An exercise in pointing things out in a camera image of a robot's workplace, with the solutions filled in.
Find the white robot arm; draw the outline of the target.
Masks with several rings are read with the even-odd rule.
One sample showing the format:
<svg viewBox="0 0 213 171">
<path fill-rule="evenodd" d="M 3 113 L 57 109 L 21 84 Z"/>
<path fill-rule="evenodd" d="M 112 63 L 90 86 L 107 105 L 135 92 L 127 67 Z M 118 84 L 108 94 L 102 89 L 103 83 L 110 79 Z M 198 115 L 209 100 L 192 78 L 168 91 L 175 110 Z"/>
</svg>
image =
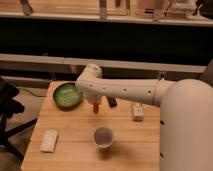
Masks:
<svg viewBox="0 0 213 171">
<path fill-rule="evenodd" d="M 88 102 L 103 96 L 160 109 L 160 171 L 213 171 L 213 87 L 197 79 L 104 79 L 95 64 L 76 80 Z"/>
</svg>

